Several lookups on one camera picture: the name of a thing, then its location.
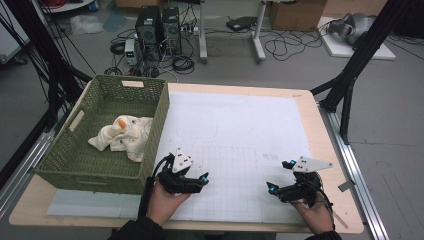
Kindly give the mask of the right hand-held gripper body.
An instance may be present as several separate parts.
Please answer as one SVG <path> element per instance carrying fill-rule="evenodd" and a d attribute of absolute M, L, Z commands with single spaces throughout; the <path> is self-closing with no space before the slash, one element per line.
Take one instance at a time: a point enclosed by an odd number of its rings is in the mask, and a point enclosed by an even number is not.
<path fill-rule="evenodd" d="M 322 160 L 301 156 L 295 160 L 296 164 L 291 170 L 295 183 L 290 186 L 279 187 L 277 197 L 281 202 L 291 202 L 305 199 L 308 206 L 315 203 L 316 194 L 322 187 L 319 170 L 330 169 L 333 164 Z"/>

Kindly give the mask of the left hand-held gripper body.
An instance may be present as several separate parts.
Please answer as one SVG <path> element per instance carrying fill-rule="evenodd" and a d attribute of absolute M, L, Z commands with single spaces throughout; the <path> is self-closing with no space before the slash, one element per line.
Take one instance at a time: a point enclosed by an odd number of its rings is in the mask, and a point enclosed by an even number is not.
<path fill-rule="evenodd" d="M 200 193 L 201 179 L 187 178 L 186 173 L 194 160 L 177 148 L 175 153 L 165 156 L 156 166 L 156 177 L 171 194 Z"/>

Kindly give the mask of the cream printed baby cloth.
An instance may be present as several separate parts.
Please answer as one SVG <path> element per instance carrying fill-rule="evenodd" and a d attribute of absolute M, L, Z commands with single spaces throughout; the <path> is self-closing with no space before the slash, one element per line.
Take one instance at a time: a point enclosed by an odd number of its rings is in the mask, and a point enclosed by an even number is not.
<path fill-rule="evenodd" d="M 111 125 L 102 127 L 88 143 L 99 151 L 104 151 L 107 147 L 112 152 L 125 151 L 129 160 L 141 163 L 152 123 L 151 117 L 121 115 Z"/>

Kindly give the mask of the green woven basket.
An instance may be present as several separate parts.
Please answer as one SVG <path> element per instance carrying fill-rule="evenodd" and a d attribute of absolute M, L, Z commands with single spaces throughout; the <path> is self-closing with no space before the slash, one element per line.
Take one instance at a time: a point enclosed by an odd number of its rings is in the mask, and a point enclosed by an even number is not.
<path fill-rule="evenodd" d="M 157 78 L 97 75 L 92 79 L 35 173 L 59 189 L 140 194 L 151 175 L 170 105 L 168 84 Z M 88 143 L 120 115 L 151 117 L 143 160 L 99 151 Z"/>

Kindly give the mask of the person's right hand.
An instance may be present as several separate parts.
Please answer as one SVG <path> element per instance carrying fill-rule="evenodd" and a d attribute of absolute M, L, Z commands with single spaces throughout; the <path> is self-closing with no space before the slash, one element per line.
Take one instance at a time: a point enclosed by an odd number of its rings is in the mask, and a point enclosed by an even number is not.
<path fill-rule="evenodd" d="M 324 203 L 321 193 L 316 195 L 315 203 L 310 208 L 301 201 L 292 201 L 291 205 L 298 211 L 306 226 L 314 235 L 334 230 L 332 215 Z"/>

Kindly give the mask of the white grid mat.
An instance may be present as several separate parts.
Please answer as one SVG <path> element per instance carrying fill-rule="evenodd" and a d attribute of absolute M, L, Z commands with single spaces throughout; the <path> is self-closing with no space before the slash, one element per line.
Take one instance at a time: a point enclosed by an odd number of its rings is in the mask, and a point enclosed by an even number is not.
<path fill-rule="evenodd" d="M 181 149 L 189 176 L 209 183 L 178 208 L 177 221 L 298 224 L 299 214 L 268 192 L 294 183 L 282 164 L 310 156 L 300 107 L 292 97 L 176 92 L 154 159 Z"/>

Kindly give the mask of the white platform board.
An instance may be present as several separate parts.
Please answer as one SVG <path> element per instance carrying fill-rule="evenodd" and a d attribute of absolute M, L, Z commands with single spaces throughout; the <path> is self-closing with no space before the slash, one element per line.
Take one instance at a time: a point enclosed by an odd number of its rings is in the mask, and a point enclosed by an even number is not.
<path fill-rule="evenodd" d="M 317 25 L 319 34 L 321 35 L 322 41 L 329 52 L 329 55 L 332 57 L 350 58 L 354 53 L 353 47 L 337 34 L 329 34 L 327 32 L 327 27 L 330 21 L 332 21 L 331 17 L 321 17 Z M 388 47 L 382 44 L 373 55 L 372 59 L 394 61 L 396 56 Z"/>

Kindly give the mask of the brown cardboard box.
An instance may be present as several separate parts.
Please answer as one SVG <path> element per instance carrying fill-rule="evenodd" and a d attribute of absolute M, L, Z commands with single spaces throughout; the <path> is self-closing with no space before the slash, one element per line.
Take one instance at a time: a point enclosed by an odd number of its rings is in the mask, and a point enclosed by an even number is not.
<path fill-rule="evenodd" d="M 270 23 L 274 30 L 314 31 L 326 7 L 327 0 L 295 0 L 273 2 Z"/>

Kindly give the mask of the small black computer tower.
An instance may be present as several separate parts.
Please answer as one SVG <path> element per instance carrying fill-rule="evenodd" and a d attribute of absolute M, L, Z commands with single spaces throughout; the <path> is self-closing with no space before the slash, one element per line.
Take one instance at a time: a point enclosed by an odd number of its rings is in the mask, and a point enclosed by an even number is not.
<path fill-rule="evenodd" d="M 178 7 L 166 7 L 162 13 L 162 24 L 166 39 L 166 49 L 169 54 L 180 55 L 181 34 Z"/>

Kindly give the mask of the grey rounded machine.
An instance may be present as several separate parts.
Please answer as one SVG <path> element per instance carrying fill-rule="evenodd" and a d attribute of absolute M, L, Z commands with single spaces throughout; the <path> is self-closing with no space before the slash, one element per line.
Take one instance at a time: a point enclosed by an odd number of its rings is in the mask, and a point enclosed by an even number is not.
<path fill-rule="evenodd" d="M 348 44 L 358 44 L 370 30 L 375 19 L 364 13 L 347 13 L 340 19 L 332 20 L 327 28 L 329 34 L 337 34 Z"/>

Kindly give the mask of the large black computer tower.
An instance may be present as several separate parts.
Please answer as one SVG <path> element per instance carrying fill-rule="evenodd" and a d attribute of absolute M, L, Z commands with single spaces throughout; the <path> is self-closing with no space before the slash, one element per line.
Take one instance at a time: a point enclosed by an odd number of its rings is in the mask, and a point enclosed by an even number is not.
<path fill-rule="evenodd" d="M 158 6 L 142 6 L 135 29 L 144 56 L 149 60 L 159 61 L 160 44 L 164 40 L 160 8 Z"/>

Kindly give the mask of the blue-grey floor sheet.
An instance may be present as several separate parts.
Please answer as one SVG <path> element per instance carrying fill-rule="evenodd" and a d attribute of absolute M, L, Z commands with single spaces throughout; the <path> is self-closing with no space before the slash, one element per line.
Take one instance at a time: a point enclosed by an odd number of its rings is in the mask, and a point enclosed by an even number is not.
<path fill-rule="evenodd" d="M 118 11 L 111 11 L 106 18 L 103 28 L 107 32 L 117 32 L 127 22 L 127 18 Z"/>

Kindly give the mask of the clear plastic bag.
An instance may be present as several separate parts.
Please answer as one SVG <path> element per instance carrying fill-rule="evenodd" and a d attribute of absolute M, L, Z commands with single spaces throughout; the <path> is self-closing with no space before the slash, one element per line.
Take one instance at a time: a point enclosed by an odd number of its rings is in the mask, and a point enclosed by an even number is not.
<path fill-rule="evenodd" d="M 96 34 L 103 31 L 103 24 L 96 16 L 78 15 L 70 19 L 74 35 Z"/>

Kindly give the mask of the aluminium rail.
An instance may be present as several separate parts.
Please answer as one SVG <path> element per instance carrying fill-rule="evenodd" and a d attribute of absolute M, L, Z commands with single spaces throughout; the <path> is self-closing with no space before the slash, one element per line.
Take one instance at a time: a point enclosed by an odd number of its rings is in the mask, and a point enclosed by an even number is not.
<path fill-rule="evenodd" d="M 25 189 L 34 175 L 35 167 L 52 144 L 54 138 L 54 133 L 42 132 L 36 140 L 28 145 L 26 150 L 18 153 L 19 164 L 0 188 L 0 219 L 7 215 L 15 199 Z"/>
<path fill-rule="evenodd" d="M 360 213 L 365 227 L 372 235 L 373 240 L 390 240 L 357 163 L 353 149 L 350 144 L 344 142 L 339 133 L 341 123 L 337 114 L 327 112 L 324 109 L 319 109 L 319 111 L 327 126 L 328 133 L 335 140 L 335 149 L 340 155 L 340 161 L 343 165 L 343 170 L 347 174 L 347 179 L 352 182 L 351 189 L 360 205 Z"/>

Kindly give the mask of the white desk frame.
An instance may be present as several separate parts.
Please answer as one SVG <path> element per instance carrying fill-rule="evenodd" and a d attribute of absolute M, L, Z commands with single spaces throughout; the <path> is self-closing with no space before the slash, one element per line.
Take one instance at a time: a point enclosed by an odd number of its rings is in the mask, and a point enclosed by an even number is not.
<path fill-rule="evenodd" d="M 265 15 L 267 0 L 259 0 L 259 9 L 257 15 L 257 23 L 254 31 L 251 32 L 251 40 L 257 54 L 257 63 L 261 63 L 266 59 L 261 41 L 260 33 Z M 206 32 L 205 32 L 205 7 L 206 0 L 200 0 L 200 16 L 199 16 L 199 56 L 202 63 L 206 64 L 208 61 Z"/>

